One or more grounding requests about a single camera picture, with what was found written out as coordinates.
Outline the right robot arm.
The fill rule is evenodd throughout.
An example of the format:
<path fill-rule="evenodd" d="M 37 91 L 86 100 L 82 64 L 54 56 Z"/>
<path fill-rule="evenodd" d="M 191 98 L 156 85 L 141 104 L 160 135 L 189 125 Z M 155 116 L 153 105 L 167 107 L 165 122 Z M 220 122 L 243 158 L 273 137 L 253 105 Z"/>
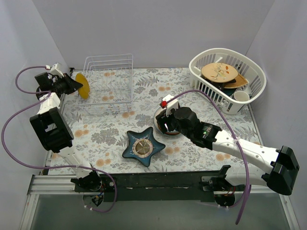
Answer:
<path fill-rule="evenodd" d="M 154 115 L 154 122 L 163 134 L 176 131 L 200 148 L 226 153 L 255 166 L 249 170 L 223 167 L 222 175 L 217 178 L 220 189 L 226 191 L 248 180 L 252 185 L 266 186 L 285 196 L 292 194 L 300 169 L 292 148 L 282 146 L 275 149 L 234 139 L 220 127 L 200 121 L 188 107 L 173 109 L 169 113 L 160 108 Z"/>

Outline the yellow patterned round plate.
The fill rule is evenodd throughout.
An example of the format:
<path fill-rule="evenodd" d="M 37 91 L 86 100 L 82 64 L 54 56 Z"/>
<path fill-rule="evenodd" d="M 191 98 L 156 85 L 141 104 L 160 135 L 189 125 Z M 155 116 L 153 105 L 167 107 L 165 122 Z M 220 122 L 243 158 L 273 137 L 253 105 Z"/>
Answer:
<path fill-rule="evenodd" d="M 89 83 L 86 79 L 86 77 L 81 74 L 81 73 L 77 73 L 75 80 L 81 84 L 82 86 L 78 89 L 78 93 L 80 95 L 81 98 L 83 99 L 88 99 L 89 98 L 89 93 L 90 93 L 90 86 Z"/>

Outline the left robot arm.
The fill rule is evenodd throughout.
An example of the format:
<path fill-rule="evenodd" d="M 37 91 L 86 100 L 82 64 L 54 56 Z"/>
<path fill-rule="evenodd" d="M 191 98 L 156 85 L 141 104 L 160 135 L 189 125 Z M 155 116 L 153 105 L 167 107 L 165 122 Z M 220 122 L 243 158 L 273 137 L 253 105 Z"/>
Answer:
<path fill-rule="evenodd" d="M 72 182 L 79 187 L 96 192 L 102 187 L 99 173 L 92 164 L 76 152 L 73 133 L 60 112 L 60 97 L 78 92 L 83 99 L 89 97 L 90 87 L 85 76 L 78 73 L 75 79 L 68 74 L 62 76 L 43 72 L 35 76 L 38 83 L 37 98 L 41 102 L 38 113 L 30 118 L 30 123 L 42 146 L 47 151 L 57 153 L 72 166 L 76 175 Z"/>

